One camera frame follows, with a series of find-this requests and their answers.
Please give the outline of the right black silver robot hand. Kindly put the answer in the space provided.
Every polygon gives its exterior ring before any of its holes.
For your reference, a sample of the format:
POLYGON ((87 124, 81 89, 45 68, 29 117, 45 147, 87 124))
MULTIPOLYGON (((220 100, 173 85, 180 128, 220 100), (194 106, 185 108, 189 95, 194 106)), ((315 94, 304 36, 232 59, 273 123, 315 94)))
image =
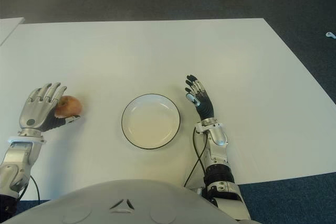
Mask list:
POLYGON ((213 118, 213 105, 202 83, 192 74, 187 75, 185 83, 186 98, 195 106, 200 119, 213 118))

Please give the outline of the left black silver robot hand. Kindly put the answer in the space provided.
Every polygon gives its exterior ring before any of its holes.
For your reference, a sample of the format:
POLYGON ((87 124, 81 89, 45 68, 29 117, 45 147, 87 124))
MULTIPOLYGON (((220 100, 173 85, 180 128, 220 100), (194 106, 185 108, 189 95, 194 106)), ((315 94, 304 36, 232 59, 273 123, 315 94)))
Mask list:
POLYGON ((59 82, 47 83, 28 96, 19 118, 20 136, 39 137, 42 132, 58 128, 80 118, 82 105, 59 82))

